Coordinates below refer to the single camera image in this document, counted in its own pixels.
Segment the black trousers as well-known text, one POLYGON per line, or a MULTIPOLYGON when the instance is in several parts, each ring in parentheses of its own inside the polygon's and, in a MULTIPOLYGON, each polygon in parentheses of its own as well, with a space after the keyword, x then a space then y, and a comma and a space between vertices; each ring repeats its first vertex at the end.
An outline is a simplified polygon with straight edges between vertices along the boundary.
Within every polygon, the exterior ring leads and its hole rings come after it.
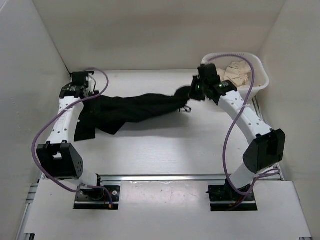
POLYGON ((100 95, 85 101, 76 125, 74 141, 96 138, 96 129, 115 135, 126 123, 140 123, 187 107, 191 86, 182 86, 174 95, 148 93, 134 97, 100 95))

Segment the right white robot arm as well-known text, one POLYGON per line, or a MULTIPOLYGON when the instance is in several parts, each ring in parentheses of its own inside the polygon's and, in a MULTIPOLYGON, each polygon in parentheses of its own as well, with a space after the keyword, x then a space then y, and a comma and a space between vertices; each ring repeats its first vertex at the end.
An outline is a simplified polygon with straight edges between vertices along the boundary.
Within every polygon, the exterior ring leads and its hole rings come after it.
POLYGON ((224 193, 230 200, 246 196, 254 182, 271 176, 270 167, 283 160, 286 135, 282 129, 273 129, 263 122, 241 97, 229 80, 221 81, 214 64, 202 64, 193 76, 189 97, 193 100, 212 100, 233 120, 248 142, 243 163, 232 174, 226 174, 224 193))

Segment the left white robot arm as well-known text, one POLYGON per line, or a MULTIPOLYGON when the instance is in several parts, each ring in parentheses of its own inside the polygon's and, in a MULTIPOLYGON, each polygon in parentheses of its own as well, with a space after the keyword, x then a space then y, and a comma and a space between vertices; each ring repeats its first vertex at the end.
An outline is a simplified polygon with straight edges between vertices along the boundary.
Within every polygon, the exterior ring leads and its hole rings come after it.
POLYGON ((93 200, 100 200, 105 188, 98 174, 85 169, 84 161, 73 142, 84 109, 84 100, 96 96, 96 81, 92 71, 73 72, 70 83, 59 93, 57 116, 46 142, 33 149, 32 155, 44 175, 69 192, 87 189, 93 200))

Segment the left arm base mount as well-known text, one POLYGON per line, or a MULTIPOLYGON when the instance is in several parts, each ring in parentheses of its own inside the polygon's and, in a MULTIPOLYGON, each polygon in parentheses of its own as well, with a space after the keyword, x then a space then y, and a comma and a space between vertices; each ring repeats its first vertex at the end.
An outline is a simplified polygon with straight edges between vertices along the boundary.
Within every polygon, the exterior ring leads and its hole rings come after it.
POLYGON ((112 204, 105 190, 82 187, 75 194, 73 208, 75 210, 118 210, 121 182, 103 181, 102 183, 112 197, 112 204))

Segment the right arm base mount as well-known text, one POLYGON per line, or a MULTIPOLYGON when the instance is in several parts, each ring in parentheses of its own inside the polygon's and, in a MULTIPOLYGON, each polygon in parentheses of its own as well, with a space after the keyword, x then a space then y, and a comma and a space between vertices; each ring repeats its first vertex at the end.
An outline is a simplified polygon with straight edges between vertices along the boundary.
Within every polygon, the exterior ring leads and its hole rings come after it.
POLYGON ((206 194, 209 196, 211 212, 258 211, 253 190, 248 195, 241 195, 226 181, 223 183, 209 183, 206 194))

